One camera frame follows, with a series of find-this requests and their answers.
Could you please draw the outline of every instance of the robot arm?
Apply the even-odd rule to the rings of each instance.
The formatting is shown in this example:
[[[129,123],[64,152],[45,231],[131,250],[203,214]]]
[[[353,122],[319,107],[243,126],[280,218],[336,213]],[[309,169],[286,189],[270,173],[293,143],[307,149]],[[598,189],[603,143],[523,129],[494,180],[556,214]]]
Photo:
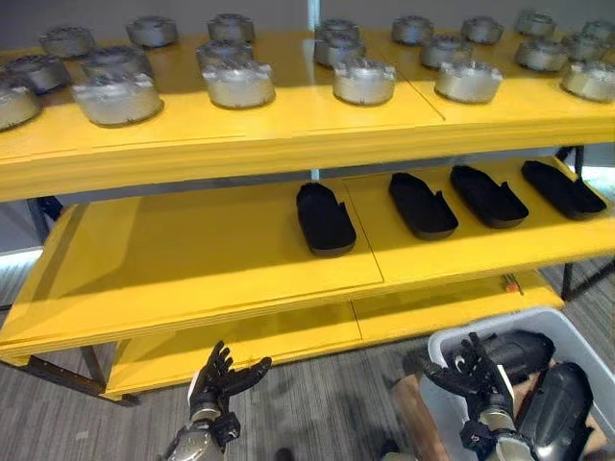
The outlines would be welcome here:
[[[226,445],[239,437],[241,429],[235,413],[229,411],[229,399],[255,386],[271,368],[271,358],[241,370],[232,370],[232,365],[229,348],[218,342],[190,384],[190,421],[160,460],[222,461]]]

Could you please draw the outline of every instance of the robotic hand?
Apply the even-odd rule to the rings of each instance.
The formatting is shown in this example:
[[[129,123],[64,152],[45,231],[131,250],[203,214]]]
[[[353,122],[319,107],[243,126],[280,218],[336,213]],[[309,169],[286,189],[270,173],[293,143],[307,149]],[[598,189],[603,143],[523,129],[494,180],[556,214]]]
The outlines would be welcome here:
[[[519,434],[513,420],[512,386],[504,367],[489,358],[475,333],[464,348],[472,352],[472,364],[462,373],[419,357],[425,376],[437,386],[465,398],[467,421],[459,433],[463,446],[480,461],[532,461],[530,443]]]
[[[271,358],[231,370],[231,351],[218,342],[208,363],[195,375],[188,390],[190,421],[182,427],[162,456],[163,461],[221,461],[226,445],[239,437],[241,425],[229,411],[230,397],[255,386],[271,368]]]

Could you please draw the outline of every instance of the gray plastic bin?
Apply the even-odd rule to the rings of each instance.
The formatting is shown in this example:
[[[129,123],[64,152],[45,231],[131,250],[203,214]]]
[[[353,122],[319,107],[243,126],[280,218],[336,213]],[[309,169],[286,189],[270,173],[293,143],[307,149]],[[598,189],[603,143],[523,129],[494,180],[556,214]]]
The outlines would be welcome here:
[[[514,314],[506,314],[473,324],[438,331],[430,337],[428,349],[433,362],[447,366],[445,354],[457,348],[461,340],[475,331],[479,337],[512,329],[541,332],[555,344],[553,358],[557,361],[577,362],[587,373],[594,393],[591,414],[608,439],[609,447],[615,447],[615,378],[580,335],[573,324],[559,311],[550,307],[535,307]],[[442,443],[451,460],[476,461],[476,455],[465,449],[459,440],[459,431],[468,419],[465,400],[440,389],[426,378],[421,379],[421,396],[430,410],[438,428]]]

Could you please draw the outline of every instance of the yellow shelf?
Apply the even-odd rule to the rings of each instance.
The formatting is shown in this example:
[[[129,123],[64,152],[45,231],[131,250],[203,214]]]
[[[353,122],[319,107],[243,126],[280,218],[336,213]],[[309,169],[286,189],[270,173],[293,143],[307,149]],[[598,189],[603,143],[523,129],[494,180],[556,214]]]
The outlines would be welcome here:
[[[191,380],[220,339],[235,366],[268,355],[275,364],[427,333],[478,318],[562,301],[536,273],[518,274],[524,294],[505,293],[500,278],[445,285],[348,304],[301,309],[119,343],[106,397]]]
[[[570,173],[554,158],[543,158]],[[390,175],[331,180],[357,230],[338,258],[312,255],[297,182],[133,197],[70,208],[54,227],[0,330],[0,356],[177,331],[284,310],[480,279],[615,252],[612,206],[585,222],[560,216],[521,176],[523,161],[477,165],[529,208],[491,230],[449,185],[450,168],[413,172],[442,189],[459,228],[425,242],[387,194]]]
[[[194,56],[206,40],[185,36],[178,45],[148,51],[165,107],[138,125],[92,125],[68,89],[42,98],[46,107],[37,120],[0,133],[0,200],[381,161],[370,146],[399,145],[408,131],[442,121],[403,80],[397,98],[385,106],[337,101],[331,70],[312,62],[308,33],[258,35],[255,55],[274,70],[272,104],[218,108]],[[5,53],[3,60],[33,51]],[[69,69],[75,81],[84,77],[77,62]]]
[[[540,73],[524,69],[515,63],[515,53],[524,40],[519,34],[506,32],[502,40],[495,45],[472,45],[472,59],[493,64],[504,74],[504,81],[496,97],[490,104],[485,105],[464,105],[438,96],[433,88],[439,72],[421,65],[420,47],[394,43],[390,34],[383,31],[372,32],[369,37],[373,48],[396,66],[444,117],[446,124],[473,126],[484,123],[530,123],[536,130],[533,136],[543,130],[552,132],[548,134],[549,142],[553,136],[561,135],[560,131],[566,129],[570,120],[579,122],[576,131],[579,132],[582,127],[584,135],[587,136],[600,131],[615,132],[615,104],[584,101],[559,87],[567,66],[560,72]]]
[[[148,51],[165,109],[121,129],[90,124],[68,89],[42,98],[32,123],[0,133],[0,201],[131,184],[185,181],[501,149],[615,140],[615,105],[598,105],[510,62],[509,37],[493,54],[508,80],[492,105],[448,103],[432,93],[434,72],[417,51],[365,32],[368,55],[399,69],[394,98],[359,108],[332,96],[332,72],[312,63],[308,33],[260,33],[256,56],[274,68],[269,106],[225,110],[209,101],[194,49],[206,36]],[[8,60],[36,49],[2,53]],[[83,78],[70,62],[76,81]]]
[[[342,180],[326,182],[350,204]],[[0,354],[117,341],[319,303],[382,281],[357,229],[339,258],[311,254],[300,184],[79,205],[63,215],[0,331]]]
[[[538,158],[575,175],[556,158]],[[532,269],[582,257],[615,252],[612,206],[589,221],[571,221],[552,207],[524,180],[524,158],[473,164],[497,183],[504,181],[529,210],[519,226],[494,230],[482,224],[453,189],[451,167],[415,170],[435,192],[441,190],[459,227],[443,240],[426,242],[408,231],[388,194],[390,175],[345,181],[370,248],[386,283],[448,283]]]

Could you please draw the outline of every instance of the floor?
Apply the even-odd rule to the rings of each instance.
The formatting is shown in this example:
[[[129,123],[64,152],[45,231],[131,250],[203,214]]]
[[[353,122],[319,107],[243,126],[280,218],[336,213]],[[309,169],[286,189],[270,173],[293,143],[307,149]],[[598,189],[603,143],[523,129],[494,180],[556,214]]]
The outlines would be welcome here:
[[[575,282],[607,261],[577,264]],[[562,271],[563,266],[543,270],[557,290]],[[613,300],[615,275],[564,308],[611,369]],[[272,460],[277,449],[288,447],[298,460],[376,460],[386,438],[412,452],[389,389],[406,374],[405,357],[426,342],[413,338],[274,368],[256,388],[232,400],[242,433],[227,459]],[[109,365],[112,347],[97,351]],[[51,355],[86,373],[77,353]],[[153,460],[186,421],[185,395],[185,386],[150,392],[140,406],[123,408],[0,366],[0,461]]]

